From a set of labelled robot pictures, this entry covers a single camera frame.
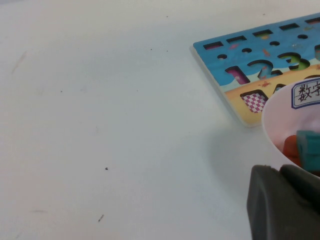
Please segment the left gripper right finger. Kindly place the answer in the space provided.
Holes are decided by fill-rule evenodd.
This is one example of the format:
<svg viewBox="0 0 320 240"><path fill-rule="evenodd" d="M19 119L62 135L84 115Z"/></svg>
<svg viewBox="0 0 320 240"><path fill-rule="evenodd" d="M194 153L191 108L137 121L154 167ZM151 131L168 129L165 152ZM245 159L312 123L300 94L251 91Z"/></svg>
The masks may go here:
<svg viewBox="0 0 320 240"><path fill-rule="evenodd" d="M283 217L320 216L320 178L295 165L280 170L280 208Z"/></svg>

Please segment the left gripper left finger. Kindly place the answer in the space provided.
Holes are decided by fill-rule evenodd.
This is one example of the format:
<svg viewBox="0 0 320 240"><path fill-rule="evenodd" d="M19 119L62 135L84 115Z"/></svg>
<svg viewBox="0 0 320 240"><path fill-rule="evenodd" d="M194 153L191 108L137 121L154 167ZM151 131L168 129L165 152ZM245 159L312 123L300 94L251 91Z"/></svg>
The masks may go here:
<svg viewBox="0 0 320 240"><path fill-rule="evenodd" d="M254 240L318 240L319 217L280 215L280 170L266 165L251 169L247 214Z"/></svg>

